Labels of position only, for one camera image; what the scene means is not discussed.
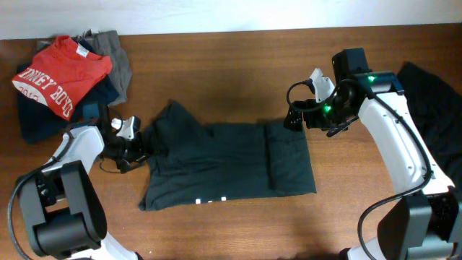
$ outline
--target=red t-shirt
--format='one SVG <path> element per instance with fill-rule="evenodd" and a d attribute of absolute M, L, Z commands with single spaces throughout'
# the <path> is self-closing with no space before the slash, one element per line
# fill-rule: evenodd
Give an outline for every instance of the red t-shirt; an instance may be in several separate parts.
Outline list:
<path fill-rule="evenodd" d="M 69 120 L 75 106 L 112 69 L 109 56 L 90 53 L 68 35 L 37 53 L 32 64 L 13 78 L 26 97 Z"/>

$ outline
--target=green led light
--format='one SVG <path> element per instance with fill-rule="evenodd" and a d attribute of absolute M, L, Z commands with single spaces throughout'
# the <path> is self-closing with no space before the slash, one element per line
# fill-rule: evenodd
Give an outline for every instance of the green led light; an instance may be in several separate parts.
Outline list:
<path fill-rule="evenodd" d="M 331 109 L 332 109 L 332 107 L 329 106 L 329 105 L 325 105 L 325 106 L 324 106 L 324 111 L 325 111 L 326 113 L 329 112 Z"/>

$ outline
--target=pile of clothes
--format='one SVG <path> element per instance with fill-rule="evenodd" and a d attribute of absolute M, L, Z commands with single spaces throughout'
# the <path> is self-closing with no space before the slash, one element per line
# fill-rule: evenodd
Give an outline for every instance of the pile of clothes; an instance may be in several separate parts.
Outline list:
<path fill-rule="evenodd" d="M 77 122 L 85 104 L 126 102 L 132 76 L 116 31 L 39 41 L 32 63 L 17 73 L 19 124 L 30 144 Z"/>

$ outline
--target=dark green t-shirt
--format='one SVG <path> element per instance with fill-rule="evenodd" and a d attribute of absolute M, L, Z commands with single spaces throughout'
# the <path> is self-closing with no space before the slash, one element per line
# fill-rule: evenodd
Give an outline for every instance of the dark green t-shirt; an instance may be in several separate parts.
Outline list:
<path fill-rule="evenodd" d="M 172 103 L 144 135 L 168 153 L 148 159 L 141 210 L 316 192 L 305 133 L 282 121 L 201 126 Z"/>

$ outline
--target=white print on shirt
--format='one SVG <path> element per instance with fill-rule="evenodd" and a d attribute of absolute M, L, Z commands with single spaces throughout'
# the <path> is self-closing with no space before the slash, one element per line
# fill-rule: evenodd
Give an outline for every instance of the white print on shirt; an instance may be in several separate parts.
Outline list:
<path fill-rule="evenodd" d="M 41 104 L 44 104 L 48 106 L 45 97 L 43 97 L 42 93 L 38 91 L 36 88 L 33 86 L 24 83 L 24 82 L 19 82 L 17 80 L 12 80 L 13 85 L 26 97 L 33 99 Z"/>
<path fill-rule="evenodd" d="M 53 79 L 51 79 L 50 76 L 36 69 L 27 68 L 26 72 L 23 72 L 22 74 L 19 74 L 18 76 L 20 78 L 31 81 L 36 86 L 41 87 L 42 90 L 45 90 L 47 87 L 57 85 L 57 83 Z M 25 90 L 26 93 L 24 93 L 24 88 L 19 91 L 21 91 L 24 95 L 27 96 L 27 90 Z M 39 98 L 39 97 L 35 98 L 35 97 L 29 97 L 29 96 L 27 97 L 32 98 L 34 100 L 37 100 Z M 69 113 L 71 112 L 74 106 L 72 105 L 72 100 L 71 98 L 69 98 L 69 95 L 67 95 L 66 91 L 64 91 L 61 86 L 57 86 L 56 91 L 53 94 L 51 94 L 50 97 L 51 99 L 55 100 L 56 105 L 61 105 L 63 103 L 62 105 L 63 115 L 65 117 L 69 117 Z"/>
<path fill-rule="evenodd" d="M 66 100 L 63 105 L 63 115 L 69 117 L 69 112 L 71 112 L 73 105 L 72 100 L 68 97 L 66 91 L 63 91 L 61 86 L 58 86 L 56 92 L 50 95 L 52 100 L 55 100 L 57 105 L 60 105 L 63 100 Z"/>

